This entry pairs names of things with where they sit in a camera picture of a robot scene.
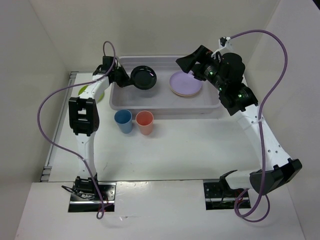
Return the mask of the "purple plate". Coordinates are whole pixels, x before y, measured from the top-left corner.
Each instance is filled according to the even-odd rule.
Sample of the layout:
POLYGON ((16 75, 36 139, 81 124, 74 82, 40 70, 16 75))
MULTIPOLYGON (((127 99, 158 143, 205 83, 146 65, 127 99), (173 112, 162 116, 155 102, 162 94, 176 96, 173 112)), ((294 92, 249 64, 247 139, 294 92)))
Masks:
POLYGON ((169 79, 170 88, 181 94, 192 94, 202 89, 202 82, 195 79, 192 74, 179 71, 169 79))

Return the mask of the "black plate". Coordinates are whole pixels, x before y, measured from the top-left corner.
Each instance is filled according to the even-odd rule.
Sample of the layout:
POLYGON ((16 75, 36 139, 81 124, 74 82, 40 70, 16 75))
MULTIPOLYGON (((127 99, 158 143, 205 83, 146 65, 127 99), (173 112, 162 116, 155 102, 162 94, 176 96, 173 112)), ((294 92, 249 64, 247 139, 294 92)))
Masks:
POLYGON ((151 67, 140 65, 131 71, 130 79, 136 88, 149 90, 156 85, 157 75, 151 67))

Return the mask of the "yellow plate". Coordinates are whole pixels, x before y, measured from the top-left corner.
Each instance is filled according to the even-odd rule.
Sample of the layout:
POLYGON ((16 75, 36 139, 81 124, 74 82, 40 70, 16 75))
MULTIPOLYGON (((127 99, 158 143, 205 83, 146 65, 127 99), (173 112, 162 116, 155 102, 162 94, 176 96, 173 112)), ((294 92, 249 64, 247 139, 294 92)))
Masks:
POLYGON ((194 96, 198 95, 198 94, 202 91, 202 89, 199 89, 198 91, 193 92, 192 94, 182 94, 182 93, 178 93, 178 92, 174 91, 172 88, 171 88, 171 91, 172 91, 175 95, 177 95, 177 96, 179 96, 179 97, 191 98, 191 97, 194 97, 194 96))

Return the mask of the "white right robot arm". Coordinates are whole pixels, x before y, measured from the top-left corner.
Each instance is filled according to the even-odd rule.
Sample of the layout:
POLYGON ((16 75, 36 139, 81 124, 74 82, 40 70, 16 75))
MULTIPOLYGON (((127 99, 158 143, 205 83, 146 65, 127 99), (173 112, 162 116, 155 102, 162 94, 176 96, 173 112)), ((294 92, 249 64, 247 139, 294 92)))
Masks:
POLYGON ((237 189, 253 189, 265 196, 290 182, 302 169, 281 147, 262 113, 262 105, 243 83, 245 64, 233 52, 212 52, 201 45, 193 53, 178 58, 180 69, 198 81, 208 81, 218 90, 218 98, 251 142, 260 161, 260 169, 232 170, 219 178, 219 191, 229 197, 237 189))

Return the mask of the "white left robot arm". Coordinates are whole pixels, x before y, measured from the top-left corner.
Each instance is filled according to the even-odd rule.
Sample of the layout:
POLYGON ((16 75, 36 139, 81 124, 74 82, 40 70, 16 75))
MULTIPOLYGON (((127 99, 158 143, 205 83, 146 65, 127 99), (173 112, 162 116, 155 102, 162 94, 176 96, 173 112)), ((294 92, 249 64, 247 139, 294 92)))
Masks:
POLYGON ((94 161, 94 139, 100 125, 97 103, 112 83, 127 84, 130 77, 118 59, 104 56, 92 74, 91 83, 77 97, 68 101, 69 125, 75 134, 79 170, 73 192, 88 200, 99 198, 100 188, 94 161))

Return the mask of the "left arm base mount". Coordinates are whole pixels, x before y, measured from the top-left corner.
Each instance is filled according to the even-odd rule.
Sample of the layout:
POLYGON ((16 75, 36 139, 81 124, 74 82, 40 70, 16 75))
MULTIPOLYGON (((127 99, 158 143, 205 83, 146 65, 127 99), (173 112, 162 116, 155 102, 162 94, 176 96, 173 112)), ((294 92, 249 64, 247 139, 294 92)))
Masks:
MULTIPOLYGON (((104 202, 104 212, 115 211, 116 198, 115 182, 99 182, 99 190, 104 202)), ((65 191, 70 193, 68 212, 69 213, 89 213, 97 212, 102 209, 102 204, 98 194, 76 193, 73 187, 61 186, 65 191)))

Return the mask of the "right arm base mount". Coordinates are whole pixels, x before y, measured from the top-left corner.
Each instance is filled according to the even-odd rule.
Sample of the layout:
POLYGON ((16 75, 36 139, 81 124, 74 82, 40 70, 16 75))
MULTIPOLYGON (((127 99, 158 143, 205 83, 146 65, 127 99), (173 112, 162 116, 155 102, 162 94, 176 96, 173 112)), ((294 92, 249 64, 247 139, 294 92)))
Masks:
POLYGON ((203 181, 203 191, 207 211, 231 210, 234 209, 236 198, 244 189, 223 190, 218 179, 209 179, 203 181))

